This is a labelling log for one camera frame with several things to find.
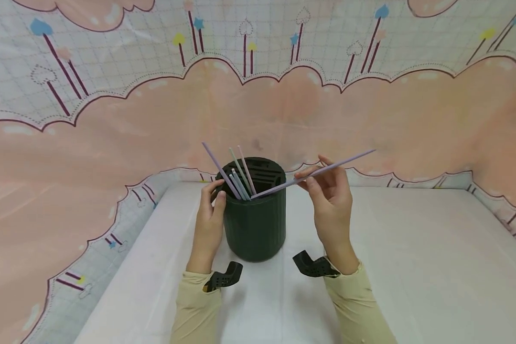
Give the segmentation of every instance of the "printed fabric backdrop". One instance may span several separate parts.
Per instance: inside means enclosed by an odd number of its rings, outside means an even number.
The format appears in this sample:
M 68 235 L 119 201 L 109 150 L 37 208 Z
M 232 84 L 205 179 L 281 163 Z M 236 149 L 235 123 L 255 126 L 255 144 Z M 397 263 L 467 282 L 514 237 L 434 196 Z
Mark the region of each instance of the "printed fabric backdrop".
M 0 344 L 74 341 L 201 141 L 376 148 L 352 184 L 467 189 L 516 239 L 516 0 L 0 0 Z

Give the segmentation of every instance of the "pink straw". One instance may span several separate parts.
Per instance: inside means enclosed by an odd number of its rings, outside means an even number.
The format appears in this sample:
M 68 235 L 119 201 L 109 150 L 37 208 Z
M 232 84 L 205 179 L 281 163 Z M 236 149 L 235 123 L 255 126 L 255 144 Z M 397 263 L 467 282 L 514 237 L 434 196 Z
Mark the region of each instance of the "pink straw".
M 241 160 L 243 160 L 243 166 L 245 167 L 245 172 L 247 173 L 248 182 L 250 182 L 250 189 L 252 190 L 252 194 L 256 195 L 257 190 L 254 188 L 254 183 L 252 182 L 252 178 L 250 177 L 250 172 L 248 171 L 247 162 L 245 161 L 245 156 L 243 155 L 243 150 L 241 149 L 241 146 L 237 146 L 237 148 L 239 148 Z
M 305 180 L 306 180 L 306 178 L 308 178 L 308 177 L 315 177 L 315 176 L 316 176 L 316 175 L 318 175 L 318 174 L 321 174 L 321 173 L 326 172 L 326 171 L 328 171 L 328 170 L 332 170 L 332 169 L 334 169 L 334 167 L 338 167 L 338 166 L 341 166 L 341 165 L 343 165 L 343 164 L 345 164 L 345 163 L 347 163 L 347 162 L 350 162 L 350 161 L 352 161 L 352 160 L 358 159 L 358 158 L 360 158 L 360 157 L 362 157 L 362 156 L 365 156 L 365 155 L 367 155 L 367 154 L 369 154 L 369 153 L 374 152 L 375 150 L 376 150 L 376 149 L 367 150 L 366 152 L 361 153 L 361 154 L 356 155 L 356 156 L 353 156 L 353 157 L 351 157 L 351 158 L 349 158 L 349 159 L 347 159 L 347 160 L 343 160 L 343 161 L 340 161 L 340 162 L 337 162 L 337 163 L 331 164 L 331 165 L 329 165 L 329 166 L 325 166 L 325 167 L 323 167 L 322 169 L 319 169 L 319 170 L 315 170 L 315 171 L 313 171 L 312 173 L 310 173 L 309 175 L 307 175 L 307 176 L 306 176 L 306 177 L 304 177 L 304 178 L 300 178 L 300 179 L 298 179 L 298 180 L 292 180 L 292 181 L 290 181 L 290 182 L 286 182 L 286 183 L 284 183 L 284 184 L 277 185 L 276 187 L 270 188 L 269 190 L 266 190 L 266 191 L 264 191 L 264 192 L 260 192 L 260 193 L 259 193 L 259 194 L 257 194 L 257 195 L 251 196 L 251 197 L 250 197 L 250 199 L 252 200 L 252 199 L 255 199 L 255 198 L 258 198 L 258 197 L 261 197 L 261 196 L 269 195 L 270 193 L 273 193 L 273 192 L 277 192 L 277 191 L 283 190 L 284 188 L 287 188 L 287 187 L 289 187 L 289 186 L 291 186 L 291 185 L 298 184 L 298 183 L 300 183 L 300 182 L 305 181 Z
M 233 195 L 235 195 L 235 198 L 240 200 L 241 196 L 239 195 L 239 192 L 237 192 L 237 189 L 233 186 L 233 184 L 229 180 L 229 177 L 226 175 L 224 170 L 222 170 L 222 167 L 220 166 L 220 164 L 218 163 L 218 160 L 216 160 L 216 158 L 214 157 L 214 155 L 210 151 L 210 148 L 208 148 L 208 145 L 206 144 L 206 142 L 201 142 L 201 143 L 203 144 L 204 149 L 206 149 L 206 152 L 208 153 L 208 155 L 210 155 L 210 157 L 212 158 L 212 161 L 214 162 L 214 164 L 216 165 L 218 170 L 220 170 L 220 174 L 222 175 L 222 177 L 226 181 L 228 187 L 231 189 L 231 192 L 233 192 Z

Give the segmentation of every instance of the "pastel straw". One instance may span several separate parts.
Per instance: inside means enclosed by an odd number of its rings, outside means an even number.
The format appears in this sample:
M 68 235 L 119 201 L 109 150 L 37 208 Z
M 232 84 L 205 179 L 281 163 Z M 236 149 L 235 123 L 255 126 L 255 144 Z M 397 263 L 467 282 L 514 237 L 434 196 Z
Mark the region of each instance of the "pastel straw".
M 257 190 L 254 188 L 254 183 L 252 182 L 252 178 L 250 177 L 250 172 L 248 171 L 247 162 L 245 161 L 245 156 L 243 155 L 243 150 L 241 146 L 237 146 L 239 148 L 239 153 L 241 154 L 241 160 L 243 160 L 243 166 L 245 167 L 245 171 L 247 172 L 248 182 L 250 182 L 250 189 L 253 195 L 257 194 Z
M 243 177 L 243 181 L 245 181 L 245 185 L 247 186 L 247 189 L 250 192 L 250 185 L 248 184 L 247 178 L 245 177 L 245 174 L 243 173 L 243 169 L 241 169 L 241 165 L 237 161 L 235 153 L 233 153 L 233 149 L 231 149 L 231 147 L 229 147 L 229 152 L 231 153 L 231 156 L 233 156 L 233 161 L 235 161 L 235 164 L 237 165 L 237 170 L 239 170 L 239 173 L 241 174 L 241 177 Z
M 229 180 L 227 174 L 222 170 L 222 167 L 220 166 L 220 164 L 218 163 L 218 160 L 216 160 L 216 158 L 214 157 L 214 155 L 210 151 L 210 148 L 208 148 L 208 145 L 206 144 L 206 142 L 201 142 L 201 143 L 203 144 L 204 149 L 206 149 L 206 152 L 208 153 L 208 155 L 210 155 L 212 161 L 214 162 L 214 164 L 216 165 L 218 170 L 220 170 L 220 174 L 222 175 L 222 178 L 224 178 L 224 180 L 226 181 L 228 187 L 231 189 L 231 192 L 233 192 L 233 195 L 235 196 L 235 198 L 236 199 L 241 199 L 241 196 L 239 195 L 239 192 L 237 192 L 237 189 L 234 187 L 232 182 Z
M 237 184 L 237 181 L 235 179 L 235 177 L 233 177 L 233 175 L 230 173 L 229 174 L 229 179 L 233 182 L 233 185 L 235 185 L 235 188 L 237 189 L 237 191 L 239 192 L 239 195 L 241 195 L 241 198 L 246 201 L 248 200 L 245 195 L 243 194 L 243 191 L 241 190 L 241 187 L 239 186 L 239 184 Z
M 351 157 L 351 158 L 349 158 L 349 159 L 342 160 L 342 161 L 339 161 L 339 162 L 334 163 L 334 164 L 330 164 L 330 165 L 328 165 L 328 166 L 323 167 L 322 169 L 319 169 L 319 170 L 315 170 L 315 171 L 313 171 L 312 173 L 310 173 L 309 175 L 307 175 L 307 176 L 306 176 L 306 177 L 304 177 L 304 178 L 300 178 L 300 179 L 297 179 L 297 180 L 292 180 L 292 181 L 290 181 L 290 182 L 286 182 L 286 183 L 284 183 L 284 184 L 277 185 L 276 187 L 270 188 L 269 190 L 266 190 L 266 191 L 264 191 L 264 192 L 260 192 L 259 194 L 252 196 L 250 199 L 255 199 L 255 198 L 258 198 L 258 197 L 261 197 L 261 196 L 269 195 L 269 194 L 271 194 L 271 193 L 273 193 L 273 192 L 277 192 L 277 191 L 279 191 L 279 190 L 283 190 L 284 188 L 287 188 L 287 187 L 289 187 L 289 186 L 291 186 L 291 185 L 298 184 L 298 183 L 300 183 L 300 182 L 305 181 L 305 180 L 306 180 L 306 178 L 308 178 L 308 177 L 315 177 L 315 176 L 316 176 L 316 175 L 318 175 L 318 174 L 321 174 L 321 173 L 326 172 L 326 171 L 328 171 L 328 170 L 332 170 L 332 169 L 334 169 L 334 167 L 341 166 L 341 165 L 343 165 L 343 164 L 345 164 L 345 163 L 348 163 L 348 162 L 350 162 L 350 161 L 352 161 L 352 160 L 358 159 L 358 158 L 360 158 L 360 157 L 362 157 L 362 156 L 366 156 L 367 154 L 370 154 L 370 153 L 374 152 L 375 150 L 376 150 L 376 149 L 370 149 L 370 150 L 367 150 L 367 151 L 366 151 L 366 152 L 364 152 L 364 153 L 358 154 L 358 155 L 353 156 L 353 157 Z
M 239 175 L 237 175 L 237 172 L 235 171 L 235 169 L 231 169 L 231 171 L 232 171 L 233 177 L 235 178 L 235 181 L 237 182 L 237 184 L 239 184 L 241 189 L 243 189 L 243 195 L 245 196 L 245 198 L 247 198 L 248 201 L 250 201 L 250 196 L 248 195 L 247 189 L 245 189 L 243 182 L 241 182 Z

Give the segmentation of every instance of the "black plastic clip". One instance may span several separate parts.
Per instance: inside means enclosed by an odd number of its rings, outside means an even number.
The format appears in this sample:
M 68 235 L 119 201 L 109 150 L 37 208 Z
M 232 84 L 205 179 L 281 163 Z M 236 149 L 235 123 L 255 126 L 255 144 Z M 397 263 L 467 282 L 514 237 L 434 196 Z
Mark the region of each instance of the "black plastic clip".
M 296 264 L 302 275 L 310 277 L 340 275 L 340 272 L 331 267 L 331 263 L 329 263 L 327 258 L 321 257 L 313 261 L 306 250 L 303 250 L 301 253 L 295 255 L 293 260 L 294 264 Z
M 237 263 L 236 261 L 230 261 L 225 274 L 218 271 L 215 271 L 212 274 L 211 278 L 204 285 L 206 287 L 206 292 L 210 293 L 218 288 L 233 286 L 235 283 L 239 282 L 242 271 L 243 264 Z

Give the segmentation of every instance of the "beige sleeve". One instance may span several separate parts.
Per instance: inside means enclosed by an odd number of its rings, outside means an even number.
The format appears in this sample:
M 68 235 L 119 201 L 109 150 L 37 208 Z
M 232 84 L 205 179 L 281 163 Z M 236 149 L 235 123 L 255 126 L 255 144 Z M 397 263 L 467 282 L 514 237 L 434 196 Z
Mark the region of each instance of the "beige sleeve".
M 184 272 L 176 299 L 176 316 L 170 337 L 171 344 L 215 344 L 217 319 L 222 298 L 220 289 L 210 293 L 203 286 L 208 275 Z
M 352 275 L 323 279 L 340 322 L 342 343 L 397 343 L 378 308 L 363 264 Z

